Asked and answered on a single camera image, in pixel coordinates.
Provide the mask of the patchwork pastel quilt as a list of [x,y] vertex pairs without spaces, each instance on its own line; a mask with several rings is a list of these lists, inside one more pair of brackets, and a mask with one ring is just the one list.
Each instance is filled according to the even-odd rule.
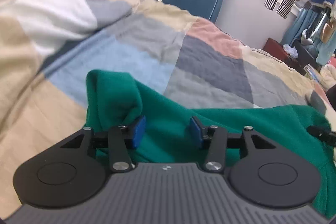
[[24,161],[86,120],[89,71],[126,72],[189,109],[264,112],[274,137],[321,172],[315,207],[335,214],[335,151],[294,122],[322,87],[210,21],[156,0],[1,0],[1,217],[20,206]]

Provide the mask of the light blue hanging jeans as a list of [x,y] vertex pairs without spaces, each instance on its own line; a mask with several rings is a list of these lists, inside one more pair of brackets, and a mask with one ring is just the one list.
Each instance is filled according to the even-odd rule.
[[312,40],[306,49],[320,65],[326,65],[335,53],[335,12],[314,6],[303,8],[286,30],[280,44],[293,46],[296,40]]

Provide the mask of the green hooded sweatshirt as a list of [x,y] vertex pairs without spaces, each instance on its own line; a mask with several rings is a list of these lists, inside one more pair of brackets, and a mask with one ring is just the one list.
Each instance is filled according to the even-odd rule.
[[335,215],[333,148],[307,131],[330,130],[327,118],[313,107],[287,105],[265,109],[188,109],[140,83],[128,73],[92,70],[86,76],[86,125],[95,132],[129,125],[145,117],[146,129],[133,162],[197,162],[203,164],[216,128],[239,134],[252,126],[313,164],[321,186],[313,202],[324,216]]

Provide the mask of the dark red wooden box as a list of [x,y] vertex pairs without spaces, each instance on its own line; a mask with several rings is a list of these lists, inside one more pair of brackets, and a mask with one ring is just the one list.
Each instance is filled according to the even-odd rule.
[[272,38],[268,38],[265,46],[263,47],[263,51],[266,51],[271,56],[276,57],[277,59],[281,60],[289,67],[297,71],[299,70],[299,63],[295,59],[290,57],[290,55],[284,51],[284,48],[282,47],[282,45],[279,44],[276,40]]

